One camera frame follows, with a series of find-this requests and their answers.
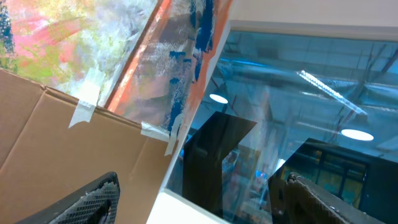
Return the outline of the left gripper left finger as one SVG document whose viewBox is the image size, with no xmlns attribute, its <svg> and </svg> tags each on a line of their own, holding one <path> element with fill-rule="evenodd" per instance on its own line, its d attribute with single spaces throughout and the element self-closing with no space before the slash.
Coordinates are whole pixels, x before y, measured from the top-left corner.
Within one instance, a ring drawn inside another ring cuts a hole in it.
<svg viewBox="0 0 398 224">
<path fill-rule="evenodd" d="M 108 172 L 17 224 L 114 224 L 119 198 L 118 175 Z"/>
</svg>

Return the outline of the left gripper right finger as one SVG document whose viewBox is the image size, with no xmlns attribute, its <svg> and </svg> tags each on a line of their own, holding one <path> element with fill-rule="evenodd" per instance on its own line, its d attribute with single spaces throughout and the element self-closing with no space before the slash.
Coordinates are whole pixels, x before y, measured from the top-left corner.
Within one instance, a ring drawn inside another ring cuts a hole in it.
<svg viewBox="0 0 398 224">
<path fill-rule="evenodd" d="M 293 224 L 384 224 L 296 172 L 284 185 L 284 205 Z"/>
</svg>

